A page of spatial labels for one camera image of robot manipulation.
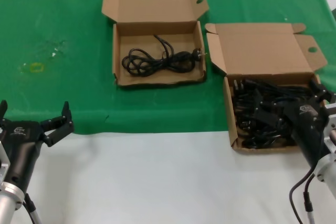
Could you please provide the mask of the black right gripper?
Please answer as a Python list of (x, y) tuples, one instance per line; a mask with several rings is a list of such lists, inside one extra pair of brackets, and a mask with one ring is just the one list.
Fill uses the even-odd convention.
[(256, 121), (265, 123), (275, 130), (284, 129), (286, 122), (291, 127), (291, 138), (302, 151), (311, 168), (328, 154), (328, 148), (323, 140), (323, 130), (326, 118), (323, 115), (324, 101), (332, 103), (332, 92), (323, 84), (311, 80), (309, 87), (312, 98), (304, 101), (291, 101), (284, 105), (283, 117), (275, 102), (275, 94), (261, 93), (258, 89), (253, 92), (253, 117)]

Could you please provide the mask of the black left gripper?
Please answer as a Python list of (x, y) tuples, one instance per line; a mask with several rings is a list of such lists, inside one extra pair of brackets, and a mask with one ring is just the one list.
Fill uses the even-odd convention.
[(1, 142), (10, 166), (4, 181), (26, 191), (34, 171), (41, 146), (52, 147), (74, 131), (69, 102), (64, 103), (61, 116), (36, 121), (11, 121), (5, 119), (6, 100), (0, 104)]

